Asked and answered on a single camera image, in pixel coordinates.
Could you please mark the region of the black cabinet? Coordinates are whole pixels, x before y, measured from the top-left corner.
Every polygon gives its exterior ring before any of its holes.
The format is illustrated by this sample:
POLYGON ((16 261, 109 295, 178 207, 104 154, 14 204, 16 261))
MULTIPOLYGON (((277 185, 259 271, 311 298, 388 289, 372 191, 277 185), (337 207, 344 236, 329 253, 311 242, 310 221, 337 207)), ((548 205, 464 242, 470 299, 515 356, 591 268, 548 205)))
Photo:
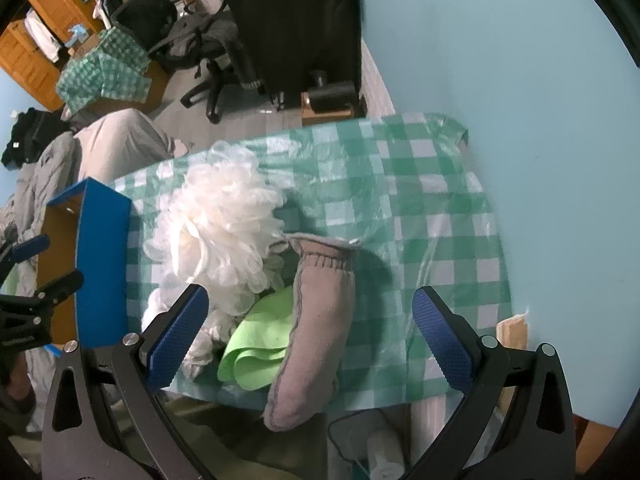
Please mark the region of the black cabinet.
POLYGON ((239 35, 279 109, 299 104, 314 73, 360 88, 360 0, 226 0, 239 35))

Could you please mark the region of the grey quilted blanket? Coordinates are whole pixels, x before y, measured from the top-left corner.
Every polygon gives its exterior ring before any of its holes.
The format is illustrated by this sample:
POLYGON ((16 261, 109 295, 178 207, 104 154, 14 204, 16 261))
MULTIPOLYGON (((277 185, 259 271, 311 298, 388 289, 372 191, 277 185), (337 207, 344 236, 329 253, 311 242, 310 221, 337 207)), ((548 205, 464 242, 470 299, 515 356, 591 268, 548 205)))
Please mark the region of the grey quilted blanket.
POLYGON ((1 207, 1 248, 40 234, 47 203, 77 181, 81 151, 73 133, 53 140, 20 170, 15 192, 1 207))

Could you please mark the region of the blue cardboard box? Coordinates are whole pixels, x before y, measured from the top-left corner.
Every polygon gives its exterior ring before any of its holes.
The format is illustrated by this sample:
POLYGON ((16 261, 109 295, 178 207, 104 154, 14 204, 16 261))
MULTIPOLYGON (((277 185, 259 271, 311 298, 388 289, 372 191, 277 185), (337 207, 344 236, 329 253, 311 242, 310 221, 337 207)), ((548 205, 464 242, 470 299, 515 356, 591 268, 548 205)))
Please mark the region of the blue cardboard box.
POLYGON ((38 256, 37 285, 78 270, 84 284, 54 308, 52 346, 77 340, 106 347, 127 331, 126 251, 131 200, 87 178, 47 203, 41 233, 50 246, 38 256))

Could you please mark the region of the lime green microfiber cloth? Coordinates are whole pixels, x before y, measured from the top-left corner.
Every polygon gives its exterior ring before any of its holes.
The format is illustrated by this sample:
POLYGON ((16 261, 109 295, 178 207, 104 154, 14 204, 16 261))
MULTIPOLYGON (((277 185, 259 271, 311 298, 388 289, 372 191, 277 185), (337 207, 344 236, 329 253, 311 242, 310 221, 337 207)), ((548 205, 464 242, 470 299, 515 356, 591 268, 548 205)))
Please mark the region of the lime green microfiber cloth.
POLYGON ((260 298, 232 334, 217 370, 220 382, 245 391, 272 384, 284 361, 293 328, 293 287, 260 298))

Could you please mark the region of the black office chair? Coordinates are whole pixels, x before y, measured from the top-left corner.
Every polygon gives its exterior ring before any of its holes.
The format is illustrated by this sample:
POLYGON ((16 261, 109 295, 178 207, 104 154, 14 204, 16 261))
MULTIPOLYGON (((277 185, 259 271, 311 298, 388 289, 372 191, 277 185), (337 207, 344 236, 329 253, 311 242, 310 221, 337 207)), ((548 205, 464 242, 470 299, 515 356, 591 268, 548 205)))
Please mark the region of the black office chair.
POLYGON ((112 14, 112 23, 168 70, 199 70, 205 64, 208 78, 186 92, 180 103, 190 108, 196 96, 206 93, 206 117, 214 125, 220 122, 218 100, 225 86, 264 90, 225 3, 214 13, 188 9, 180 14, 170 0, 128 0, 112 14))

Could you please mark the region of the green checkered tablecloth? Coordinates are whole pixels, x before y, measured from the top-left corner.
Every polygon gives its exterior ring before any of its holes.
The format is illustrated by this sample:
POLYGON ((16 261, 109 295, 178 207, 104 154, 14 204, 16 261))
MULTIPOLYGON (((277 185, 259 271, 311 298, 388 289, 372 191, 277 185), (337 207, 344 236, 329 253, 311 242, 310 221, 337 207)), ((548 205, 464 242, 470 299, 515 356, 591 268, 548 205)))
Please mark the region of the green checkered tablecloth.
POLYGON ((286 195, 290 232, 359 240, 356 306, 334 410, 416 402, 448 391, 411 314, 430 285, 474 330, 511 313, 497 222, 465 166, 465 128, 416 113, 283 130, 245 141, 286 195))

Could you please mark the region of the grey-brown fuzzy sock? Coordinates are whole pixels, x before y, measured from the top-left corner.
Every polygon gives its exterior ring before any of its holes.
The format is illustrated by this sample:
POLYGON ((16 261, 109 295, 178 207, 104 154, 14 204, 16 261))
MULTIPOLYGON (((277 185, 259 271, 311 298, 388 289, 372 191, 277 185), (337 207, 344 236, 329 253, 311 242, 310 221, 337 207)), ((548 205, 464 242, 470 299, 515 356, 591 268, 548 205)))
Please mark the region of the grey-brown fuzzy sock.
POLYGON ((288 234, 286 244, 298 263, 290 341, 262 414, 274 432, 303 425, 329 404, 356 295, 352 267, 357 243, 295 233, 288 234))

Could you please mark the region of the grey sofa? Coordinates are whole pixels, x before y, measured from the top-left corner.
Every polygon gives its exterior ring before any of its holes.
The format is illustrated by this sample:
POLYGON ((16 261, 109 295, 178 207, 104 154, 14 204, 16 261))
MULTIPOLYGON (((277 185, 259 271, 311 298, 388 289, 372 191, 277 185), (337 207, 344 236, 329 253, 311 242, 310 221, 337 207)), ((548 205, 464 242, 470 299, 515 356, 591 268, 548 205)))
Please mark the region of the grey sofa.
POLYGON ((74 181, 102 183, 184 156, 192 144, 175 139, 140 110, 127 108, 103 116, 74 135, 74 181))

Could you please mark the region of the white mesh bath pouf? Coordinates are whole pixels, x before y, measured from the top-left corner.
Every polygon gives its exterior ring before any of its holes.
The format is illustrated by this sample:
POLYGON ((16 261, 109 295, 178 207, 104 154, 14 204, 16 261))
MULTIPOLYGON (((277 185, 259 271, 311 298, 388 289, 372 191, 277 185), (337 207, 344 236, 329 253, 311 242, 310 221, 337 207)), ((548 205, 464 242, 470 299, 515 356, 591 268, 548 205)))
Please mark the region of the white mesh bath pouf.
POLYGON ((254 153, 218 141, 160 206, 143 244, 160 267, 160 284, 142 324, 168 311, 189 285, 205 288, 206 319, 180 364, 186 378, 197 378, 213 362, 260 294, 283 288, 283 260, 271 247, 283 237, 284 223, 274 212, 284 203, 254 153))

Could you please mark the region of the black clothes pile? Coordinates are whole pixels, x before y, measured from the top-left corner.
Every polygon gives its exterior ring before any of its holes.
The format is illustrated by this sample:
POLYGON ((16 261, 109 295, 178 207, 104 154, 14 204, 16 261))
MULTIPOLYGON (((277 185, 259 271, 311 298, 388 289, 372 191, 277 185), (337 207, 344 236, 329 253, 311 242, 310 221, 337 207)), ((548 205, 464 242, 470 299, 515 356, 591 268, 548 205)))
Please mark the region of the black clothes pile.
POLYGON ((53 140, 70 130, 70 124, 62 119, 62 110, 47 112, 29 107, 26 112, 17 114, 10 140, 2 153, 2 165, 13 170, 36 162, 53 140))

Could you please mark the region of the wooden wardrobe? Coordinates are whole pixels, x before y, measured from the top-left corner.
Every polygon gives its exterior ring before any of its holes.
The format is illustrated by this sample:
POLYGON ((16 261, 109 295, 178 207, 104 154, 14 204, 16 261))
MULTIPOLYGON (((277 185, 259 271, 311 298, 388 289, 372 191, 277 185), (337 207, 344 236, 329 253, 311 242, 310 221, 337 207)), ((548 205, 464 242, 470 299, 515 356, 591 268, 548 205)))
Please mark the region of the wooden wardrobe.
POLYGON ((74 31, 104 29, 93 8, 94 0, 24 0, 1 33, 2 70, 50 112, 63 105, 55 86, 74 31))

